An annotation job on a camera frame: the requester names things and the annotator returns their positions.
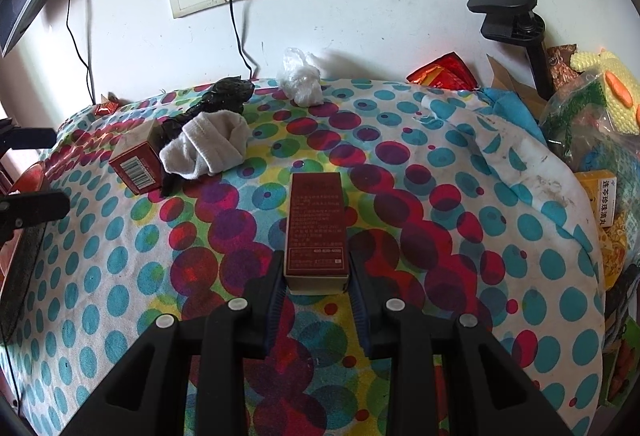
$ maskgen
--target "polka dot tablecloth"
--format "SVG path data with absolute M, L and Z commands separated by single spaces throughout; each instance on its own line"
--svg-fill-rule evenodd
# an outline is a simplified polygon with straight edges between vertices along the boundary
M 370 274 L 392 278 L 425 313 L 478 316 L 585 434 L 602 378 L 604 290 L 589 202 L 569 169 L 480 92 L 325 84 L 324 103 L 307 110 L 258 82 L 246 161 L 168 199 L 134 196 L 111 151 L 207 86 L 63 124 L 47 173 L 72 208 L 47 226 L 10 346 L 38 434 L 58 434 L 159 314 L 206 315 L 263 274 L 284 247 L 289 178 L 301 171 L 342 174 L 350 246 Z M 4 352 L 0 364 L 6 372 Z M 252 435 L 385 433 L 390 363 L 363 355 L 347 295 L 287 297 L 271 355 L 244 368 Z M 187 434 L 196 387 L 197 362 Z

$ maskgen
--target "crumpled plastic bag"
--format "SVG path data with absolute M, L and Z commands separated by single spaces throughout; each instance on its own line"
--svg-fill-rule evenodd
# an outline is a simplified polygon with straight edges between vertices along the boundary
M 309 56 L 297 48 L 287 48 L 278 74 L 280 88 L 300 107 L 320 105 L 324 99 L 320 87 L 320 71 Z

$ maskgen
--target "barcode label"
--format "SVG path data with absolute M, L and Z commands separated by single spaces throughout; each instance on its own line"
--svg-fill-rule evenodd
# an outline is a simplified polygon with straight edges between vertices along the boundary
M 149 171 L 146 170 L 145 165 L 142 164 L 142 161 L 137 156 L 122 162 L 120 167 L 138 190 L 156 183 L 156 180 L 149 174 Z

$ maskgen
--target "silver screw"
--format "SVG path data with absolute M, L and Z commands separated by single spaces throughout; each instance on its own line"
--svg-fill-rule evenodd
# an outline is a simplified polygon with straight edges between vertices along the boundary
M 249 305 L 249 303 L 246 301 L 246 299 L 237 297 L 235 299 L 231 299 L 227 305 L 229 306 L 230 310 L 241 311 L 244 310 Z
M 404 301 L 402 299 L 389 299 L 386 302 L 386 309 L 389 311 L 402 311 L 404 310 Z
M 478 319 L 476 319 L 475 315 L 472 315 L 471 313 L 460 315 L 458 321 L 465 328 L 474 328 L 478 326 Z
M 173 326 L 174 322 L 175 322 L 175 318 L 174 318 L 173 315 L 160 315 L 156 319 L 156 326 L 158 326 L 159 328 L 165 330 L 165 329 L 170 328 L 171 326 Z

